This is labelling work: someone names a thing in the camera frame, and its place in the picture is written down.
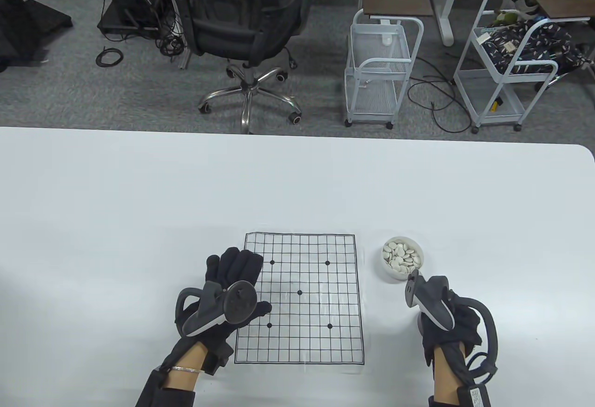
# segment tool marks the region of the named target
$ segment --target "chair base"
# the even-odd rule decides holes
[[[291,107],[293,108],[293,112],[289,115],[289,120],[294,125],[298,124],[300,120],[302,120],[302,110],[300,109],[298,103],[295,101],[293,97],[280,94],[275,91],[270,91],[269,89],[261,88],[261,84],[271,78],[277,78],[277,80],[283,82],[287,78],[287,73],[285,73],[282,68],[275,67],[256,78],[254,77],[253,68],[240,69],[236,65],[228,65],[226,71],[227,75],[231,78],[239,78],[241,80],[240,86],[232,86],[231,88],[218,89],[217,91],[208,93],[206,96],[200,99],[198,109],[203,114],[211,112],[209,108],[209,102],[212,99],[215,99],[217,97],[229,96],[233,94],[243,94],[244,106],[242,108],[241,133],[247,135],[250,133],[252,98],[255,95],[260,94],[265,97],[280,100],[281,102],[285,102],[291,105]]]

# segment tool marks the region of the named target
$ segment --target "white cart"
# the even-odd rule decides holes
[[[385,122],[395,126],[407,92],[411,70],[423,37],[423,23],[415,17],[372,16],[361,23],[364,10],[353,18],[345,68],[345,126],[354,121]],[[417,24],[410,52],[402,22]]]
[[[465,49],[459,59],[459,64],[455,71],[455,83],[461,92],[465,106],[469,111],[469,115],[473,122],[471,131],[474,134],[479,132],[480,126],[483,124],[493,123],[514,123],[515,131],[521,131],[522,123],[525,118],[529,115],[533,107],[542,96],[543,92],[548,88],[548,84],[556,76],[558,65],[555,61],[550,59],[540,60],[519,60],[519,56],[523,52],[525,45],[529,41],[531,34],[537,31],[538,28],[545,24],[563,23],[563,22],[578,22],[587,21],[589,17],[584,18],[544,18],[536,22],[525,34],[519,47],[517,48],[514,56],[510,59],[508,67],[504,73],[500,73],[494,66],[491,58],[483,48],[482,44],[478,41],[478,37],[484,32],[484,27],[480,27],[480,19],[482,16],[495,15],[493,10],[485,10],[488,0],[483,0],[482,8],[476,16],[476,20],[473,23],[473,27],[465,44]],[[515,12],[515,9],[506,9],[503,12]],[[469,46],[473,45],[477,53],[482,59],[482,63],[485,65],[485,69],[474,69],[474,70],[461,70],[465,56],[469,50]],[[534,73],[534,74],[513,74],[512,69],[515,66],[550,66],[551,71],[545,73]],[[519,97],[513,88],[513,84],[522,82],[536,82],[542,83],[542,86],[538,89],[537,94],[529,103],[527,108],[521,103]],[[497,111],[491,112],[494,102],[498,101],[499,106]]]

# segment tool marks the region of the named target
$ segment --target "office chair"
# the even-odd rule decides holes
[[[228,65],[230,78],[240,79],[239,86],[206,94],[199,103],[202,114],[211,112],[210,101],[233,94],[244,95],[242,133],[250,132],[252,98],[272,97],[292,106],[289,120],[297,124],[302,110],[291,96],[266,88],[271,78],[284,80],[287,73],[276,67],[256,75],[255,67],[283,50],[293,35],[306,25],[311,0],[175,0],[180,12],[186,43],[193,54],[212,54],[224,59],[242,61],[242,68]]]

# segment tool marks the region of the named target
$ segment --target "black glove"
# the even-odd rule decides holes
[[[222,254],[221,258],[219,256],[210,256],[206,259],[205,280],[207,282],[217,282],[223,289],[229,288],[233,283],[240,280],[245,280],[255,285],[262,270],[262,262],[263,258],[259,254],[255,254],[249,250],[240,252],[238,248],[229,248]],[[176,319],[178,330],[181,330],[181,326],[189,316],[198,310],[199,304],[200,301],[191,303],[182,311],[179,318]],[[202,342],[206,349],[216,354],[234,331],[245,327],[255,318],[264,316],[270,311],[271,304],[269,302],[259,302],[252,315],[245,322],[237,325],[223,322],[194,337],[183,337],[181,341],[188,339],[192,345]]]
[[[455,328],[451,331],[444,331],[430,320],[425,314],[421,314],[423,334],[423,354],[428,366],[434,360],[434,348],[437,345],[459,342],[465,345],[465,356],[468,356],[475,345],[482,344],[482,338],[477,334],[477,326],[480,324],[480,317],[469,307],[461,305],[450,305],[450,310],[455,318]]]
[[[262,270],[262,256],[253,254],[249,250],[240,252],[238,248],[229,248],[221,258],[210,256],[206,259],[205,280],[221,284],[223,289],[229,288],[232,283],[246,280],[256,284]],[[176,318],[178,331],[189,316],[198,310],[200,301],[191,303]],[[227,359],[232,355],[233,349],[227,345],[227,338],[237,330],[249,324],[251,320],[268,314],[271,311],[269,302],[257,303],[254,312],[244,323],[231,325],[223,322],[215,325],[199,335],[193,337],[182,337],[174,346],[172,352],[165,358],[163,363],[153,371],[147,380],[143,391],[140,394],[136,407],[151,407],[153,401],[162,396],[161,388],[165,383],[170,369],[190,350],[196,343],[202,344],[208,350],[203,368],[208,374],[214,374],[219,366],[225,366]]]

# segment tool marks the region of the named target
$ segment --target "bracelet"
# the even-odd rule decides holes
[[[187,373],[200,373],[200,370],[185,367],[172,367],[176,371],[186,371]]]

